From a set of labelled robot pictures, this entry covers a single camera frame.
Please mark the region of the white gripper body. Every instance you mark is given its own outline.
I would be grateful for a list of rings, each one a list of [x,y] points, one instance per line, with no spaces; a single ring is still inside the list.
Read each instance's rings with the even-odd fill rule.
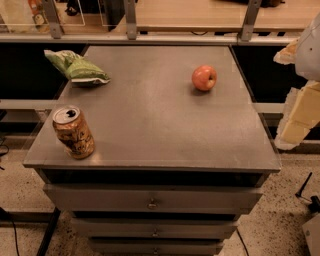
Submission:
[[[307,80],[320,81],[320,13],[298,40],[295,70]]]

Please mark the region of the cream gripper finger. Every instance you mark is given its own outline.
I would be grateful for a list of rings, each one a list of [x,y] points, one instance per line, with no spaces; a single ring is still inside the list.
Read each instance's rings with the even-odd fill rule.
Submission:
[[[297,44],[297,39],[290,42],[285,48],[275,54],[273,61],[282,65],[294,64],[296,61]]]
[[[308,81],[301,89],[290,89],[274,143],[278,149],[291,150],[319,123],[320,82]]]

